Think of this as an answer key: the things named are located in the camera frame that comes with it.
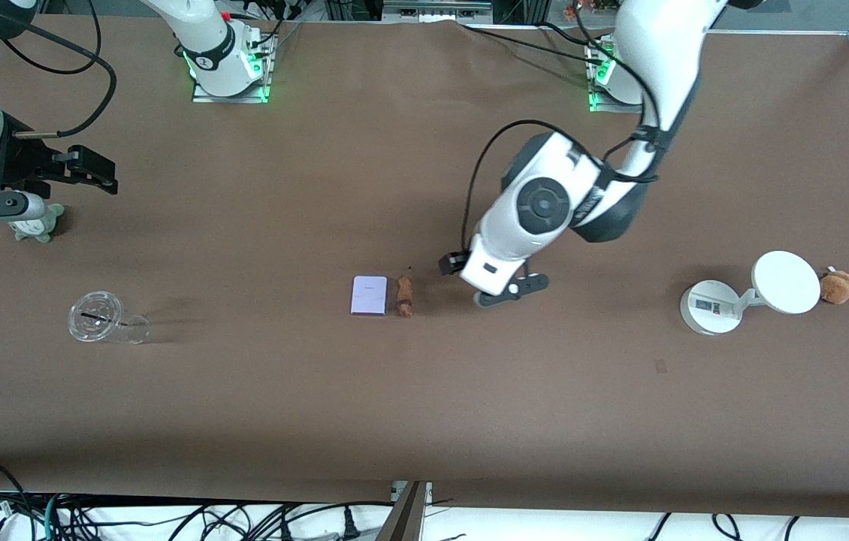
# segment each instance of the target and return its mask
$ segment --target small white box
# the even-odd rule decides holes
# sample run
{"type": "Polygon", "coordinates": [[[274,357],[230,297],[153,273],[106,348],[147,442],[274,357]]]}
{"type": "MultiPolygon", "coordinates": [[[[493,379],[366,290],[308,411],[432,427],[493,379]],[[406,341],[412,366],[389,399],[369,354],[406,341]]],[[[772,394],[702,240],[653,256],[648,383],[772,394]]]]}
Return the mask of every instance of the small white box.
{"type": "Polygon", "coordinates": [[[352,314],[383,316],[387,297],[387,277],[355,277],[352,287],[352,314]]]}

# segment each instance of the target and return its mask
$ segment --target gray circular joint cap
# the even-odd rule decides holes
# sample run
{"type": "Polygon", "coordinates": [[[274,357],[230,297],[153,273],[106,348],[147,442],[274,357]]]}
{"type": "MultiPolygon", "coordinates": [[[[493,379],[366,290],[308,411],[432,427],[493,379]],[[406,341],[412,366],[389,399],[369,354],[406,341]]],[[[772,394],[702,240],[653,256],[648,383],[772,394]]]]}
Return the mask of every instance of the gray circular joint cap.
{"type": "Polygon", "coordinates": [[[558,229],[571,212],[568,192],[554,178],[533,178],[518,191],[518,223],[528,233],[541,235],[558,229]]]}

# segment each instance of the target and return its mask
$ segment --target transparent cup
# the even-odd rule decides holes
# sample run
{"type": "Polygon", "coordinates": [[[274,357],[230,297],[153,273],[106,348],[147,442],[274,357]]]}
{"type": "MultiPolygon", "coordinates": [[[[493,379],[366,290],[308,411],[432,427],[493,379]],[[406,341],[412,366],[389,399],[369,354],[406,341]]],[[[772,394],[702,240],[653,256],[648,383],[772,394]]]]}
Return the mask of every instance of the transparent cup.
{"type": "Polygon", "coordinates": [[[112,292],[89,292],[71,306],[68,330],[81,342],[145,343],[150,322],[133,316],[112,292]]]}

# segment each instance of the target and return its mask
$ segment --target brown table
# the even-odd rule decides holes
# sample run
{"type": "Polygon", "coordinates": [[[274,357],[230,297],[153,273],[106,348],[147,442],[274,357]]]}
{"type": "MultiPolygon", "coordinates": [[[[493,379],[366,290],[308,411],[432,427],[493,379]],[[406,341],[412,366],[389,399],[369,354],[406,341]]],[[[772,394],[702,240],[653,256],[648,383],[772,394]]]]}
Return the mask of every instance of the brown table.
{"type": "MultiPolygon", "coordinates": [[[[40,24],[92,41],[83,18],[40,24]]],[[[551,288],[482,310],[436,261],[487,138],[537,117],[604,150],[634,126],[588,112],[574,61],[453,23],[306,24],[271,103],[193,105],[161,20],[102,26],[118,92],[55,145],[112,158],[121,194],[55,186],[46,246],[0,225],[0,460],[27,489],[339,500],[431,479],[459,504],[849,515],[849,302],[750,311],[718,339],[678,312],[696,281],[747,288],[772,249],[849,271],[846,38],[711,35],[630,233],[563,236],[532,261],[551,288]],[[409,268],[413,319],[349,315],[352,277],[409,268]],[[68,336],[94,290],[156,343],[68,336]]],[[[0,103],[37,130],[104,84],[0,44],[0,103]]],[[[534,133],[490,151],[477,215],[534,133]]]]}

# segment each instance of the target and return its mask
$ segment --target brown toy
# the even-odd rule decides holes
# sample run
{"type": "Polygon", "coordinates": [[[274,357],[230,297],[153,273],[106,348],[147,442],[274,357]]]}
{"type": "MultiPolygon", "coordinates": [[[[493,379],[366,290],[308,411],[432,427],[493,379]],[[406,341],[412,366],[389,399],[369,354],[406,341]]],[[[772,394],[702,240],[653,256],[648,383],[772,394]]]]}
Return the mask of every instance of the brown toy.
{"type": "Polygon", "coordinates": [[[403,318],[414,315],[411,311],[411,280],[404,275],[397,280],[397,314],[403,318]]]}
{"type": "Polygon", "coordinates": [[[849,299],[849,274],[835,267],[829,267],[829,273],[822,281],[822,301],[831,304],[843,304],[849,299]]]}

